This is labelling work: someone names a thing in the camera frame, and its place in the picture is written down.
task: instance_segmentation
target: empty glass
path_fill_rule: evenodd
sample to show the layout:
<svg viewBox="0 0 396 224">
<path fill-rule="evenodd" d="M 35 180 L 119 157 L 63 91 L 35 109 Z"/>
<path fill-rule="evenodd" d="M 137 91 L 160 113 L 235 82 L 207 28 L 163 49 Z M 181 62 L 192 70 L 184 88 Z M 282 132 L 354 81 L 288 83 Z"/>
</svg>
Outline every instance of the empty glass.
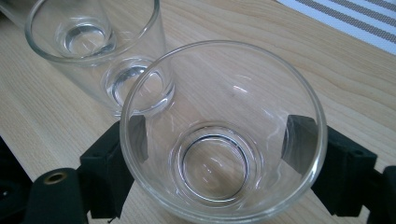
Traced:
<svg viewBox="0 0 396 224">
<path fill-rule="evenodd" d="M 116 116 L 137 77 L 166 51 L 159 0 L 40 0 L 25 34 L 38 55 Z"/>
<path fill-rule="evenodd" d="M 292 115 L 313 121 L 313 141 L 285 146 Z M 257 222 L 284 210 L 313 184 L 327 142 L 319 100 L 297 70 L 232 41 L 191 44 L 152 63 L 120 125 L 136 182 L 172 213 L 201 223 Z"/>
</svg>

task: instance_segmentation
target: striped placemat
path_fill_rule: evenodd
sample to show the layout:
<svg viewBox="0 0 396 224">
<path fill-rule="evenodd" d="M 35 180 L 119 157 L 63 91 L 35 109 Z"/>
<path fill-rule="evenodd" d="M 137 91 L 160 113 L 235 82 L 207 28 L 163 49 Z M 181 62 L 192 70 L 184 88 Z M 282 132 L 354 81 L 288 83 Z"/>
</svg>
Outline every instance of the striped placemat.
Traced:
<svg viewBox="0 0 396 224">
<path fill-rule="evenodd" d="M 396 55 L 396 0 L 277 0 Z"/>
</svg>

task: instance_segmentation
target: glass base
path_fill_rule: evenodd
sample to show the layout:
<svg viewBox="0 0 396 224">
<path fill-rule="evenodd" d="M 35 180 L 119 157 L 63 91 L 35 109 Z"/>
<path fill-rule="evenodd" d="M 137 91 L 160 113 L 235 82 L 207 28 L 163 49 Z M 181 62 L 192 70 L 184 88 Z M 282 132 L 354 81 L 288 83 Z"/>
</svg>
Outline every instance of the glass base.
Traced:
<svg viewBox="0 0 396 224">
<path fill-rule="evenodd" d="M 236 127 L 208 122 L 191 128 L 176 146 L 177 187 L 205 206 L 225 206 L 244 198 L 260 168 L 253 141 Z"/>
</svg>

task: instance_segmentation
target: wood grain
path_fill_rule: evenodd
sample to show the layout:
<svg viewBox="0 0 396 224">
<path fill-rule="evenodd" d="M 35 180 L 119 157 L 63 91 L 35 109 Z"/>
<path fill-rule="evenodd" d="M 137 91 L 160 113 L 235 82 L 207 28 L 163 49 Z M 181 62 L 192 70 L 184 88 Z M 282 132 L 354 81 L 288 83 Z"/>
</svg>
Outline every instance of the wood grain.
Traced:
<svg viewBox="0 0 396 224">
<path fill-rule="evenodd" d="M 232 39 L 269 49 L 312 85 L 337 131 L 396 164 L 396 57 L 276 1 L 162 0 L 168 49 Z M 78 167 L 79 155 L 116 120 L 29 49 L 21 28 L 0 17 L 0 134 L 27 174 Z M 308 191 L 268 223 L 365 223 L 332 217 Z M 92 220 L 91 223 L 106 223 Z M 187 223 L 134 185 L 113 223 Z"/>
</svg>

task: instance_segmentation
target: wooden table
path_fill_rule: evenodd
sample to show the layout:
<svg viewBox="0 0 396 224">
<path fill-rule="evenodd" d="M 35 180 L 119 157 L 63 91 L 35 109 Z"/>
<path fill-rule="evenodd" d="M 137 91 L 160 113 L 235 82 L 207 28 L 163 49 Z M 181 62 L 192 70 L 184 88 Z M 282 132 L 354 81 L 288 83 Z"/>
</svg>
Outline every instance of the wooden table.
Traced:
<svg viewBox="0 0 396 224">
<path fill-rule="evenodd" d="M 162 0 L 168 48 L 231 39 L 269 49 L 312 85 L 328 124 L 396 164 L 396 57 L 276 1 Z M 27 174 L 79 166 L 78 158 L 116 120 L 30 50 L 21 28 L 0 17 L 0 134 Z M 332 217 L 309 191 L 269 223 L 363 223 Z M 91 223 L 106 223 L 92 220 Z M 113 223 L 186 223 L 133 185 Z"/>
</svg>

